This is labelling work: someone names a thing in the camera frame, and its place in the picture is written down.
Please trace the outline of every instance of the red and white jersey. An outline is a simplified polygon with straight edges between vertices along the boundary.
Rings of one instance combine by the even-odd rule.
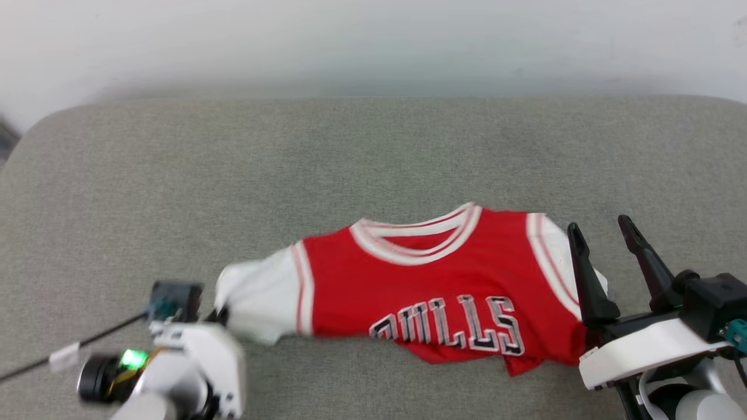
[[[230,330],[268,344],[369,335],[431,363],[502,355],[511,375],[577,365],[585,336],[565,233],[544,214],[473,203],[423,223],[362,219],[229,265],[224,306]]]

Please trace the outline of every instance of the glowing green led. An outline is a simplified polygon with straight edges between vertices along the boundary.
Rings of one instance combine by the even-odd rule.
[[[137,350],[125,350],[120,359],[120,365],[130,370],[137,370],[145,365],[148,360],[148,353]]]

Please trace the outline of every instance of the white wall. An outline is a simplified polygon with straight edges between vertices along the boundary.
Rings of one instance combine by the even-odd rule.
[[[747,102],[747,1],[0,0],[18,132],[104,99],[585,93]]]

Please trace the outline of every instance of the jersey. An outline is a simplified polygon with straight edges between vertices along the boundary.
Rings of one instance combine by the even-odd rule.
[[[224,306],[230,330],[267,344],[368,335],[431,363],[501,355],[512,376],[577,365],[585,338],[565,233],[544,214],[473,203],[423,223],[361,219],[229,265]]]

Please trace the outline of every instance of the gray surface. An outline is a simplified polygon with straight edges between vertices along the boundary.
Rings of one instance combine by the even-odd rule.
[[[747,106],[701,97],[125,102],[54,114],[0,174],[0,371],[142,307],[153,280],[221,268],[361,216],[469,200],[578,222],[624,312],[645,286],[616,216],[673,271],[747,278]],[[205,309],[212,299],[208,287]],[[97,348],[147,348],[133,327]],[[247,343],[247,419],[615,419],[546,363],[428,365],[368,340]],[[727,368],[728,387],[744,404]],[[76,372],[0,385],[2,418],[103,419]]]

